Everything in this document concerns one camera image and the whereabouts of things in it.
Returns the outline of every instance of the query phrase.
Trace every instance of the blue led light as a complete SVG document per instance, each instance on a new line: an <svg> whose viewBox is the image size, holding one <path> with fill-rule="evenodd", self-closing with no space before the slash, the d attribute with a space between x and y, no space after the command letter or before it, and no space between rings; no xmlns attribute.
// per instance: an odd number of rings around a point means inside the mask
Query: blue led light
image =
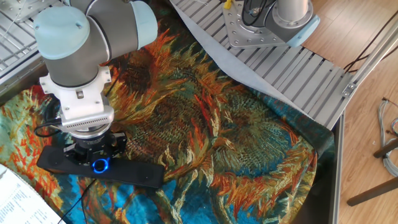
<svg viewBox="0 0 398 224"><path fill-rule="evenodd" d="M104 169L101 170L101 171L98 171L98 170L95 169L95 163L98 162L98 161L103 161L104 164L105 164ZM108 163L108 160L107 160L107 159L98 159L98 160L96 160L96 161L93 163L93 170L94 170L94 173L96 173L96 174L102 174L102 173L105 172L108 168L109 168L109 163Z"/></svg>

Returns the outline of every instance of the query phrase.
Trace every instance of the sunflower painting fabric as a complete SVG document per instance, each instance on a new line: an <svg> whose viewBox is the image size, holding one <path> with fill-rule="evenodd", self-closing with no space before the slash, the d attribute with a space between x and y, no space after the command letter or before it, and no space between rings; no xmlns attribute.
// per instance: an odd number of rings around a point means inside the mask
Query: sunflower painting fabric
<svg viewBox="0 0 398 224"><path fill-rule="evenodd" d="M66 222L84 223L82 209L89 223L291 222L313 184L317 159L333 151L332 133L232 80L168 4L150 5L157 40L104 65L113 82L120 76L108 98L112 131L128 137L123 156L163 165L164 185L97 181ZM67 134L34 135L50 100L33 86L0 107L0 163L62 216L91 179L36 166L44 146L70 141Z"/></svg>

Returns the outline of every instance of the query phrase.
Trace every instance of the metal mounting plate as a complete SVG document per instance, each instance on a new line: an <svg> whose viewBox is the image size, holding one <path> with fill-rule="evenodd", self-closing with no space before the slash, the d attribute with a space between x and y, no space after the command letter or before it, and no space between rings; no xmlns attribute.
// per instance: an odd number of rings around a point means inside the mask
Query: metal mounting plate
<svg viewBox="0 0 398 224"><path fill-rule="evenodd" d="M233 1L230 9L223 8L229 44L234 49L255 49L287 45L265 27L248 27L242 22L242 1Z"/></svg>

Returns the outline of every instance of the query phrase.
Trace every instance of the yellow connector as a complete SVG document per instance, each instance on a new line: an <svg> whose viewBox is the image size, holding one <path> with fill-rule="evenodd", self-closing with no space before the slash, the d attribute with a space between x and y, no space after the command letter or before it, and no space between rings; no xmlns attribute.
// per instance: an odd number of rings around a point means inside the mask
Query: yellow connector
<svg viewBox="0 0 398 224"><path fill-rule="evenodd" d="M232 0L226 0L224 3L224 9L231 9L231 1Z"/></svg>

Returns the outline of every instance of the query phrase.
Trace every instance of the light blue joint cap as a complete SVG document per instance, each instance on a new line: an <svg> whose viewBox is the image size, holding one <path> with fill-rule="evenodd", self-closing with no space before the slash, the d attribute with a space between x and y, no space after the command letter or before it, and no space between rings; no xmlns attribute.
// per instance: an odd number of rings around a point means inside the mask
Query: light blue joint cap
<svg viewBox="0 0 398 224"><path fill-rule="evenodd" d="M152 43L157 37L157 21L152 9L142 1L130 2L136 17L138 49Z"/></svg>
<svg viewBox="0 0 398 224"><path fill-rule="evenodd" d="M293 38L291 38L286 44L288 44L291 47L298 47L302 43L304 43L305 40L307 40L311 34L315 31L315 29L318 27L321 19L315 15L310 22L305 25L305 27L300 30Z"/></svg>
<svg viewBox="0 0 398 224"><path fill-rule="evenodd" d="M34 29L42 56L58 60L83 46L90 34L90 23L75 7L51 7L37 15Z"/></svg>

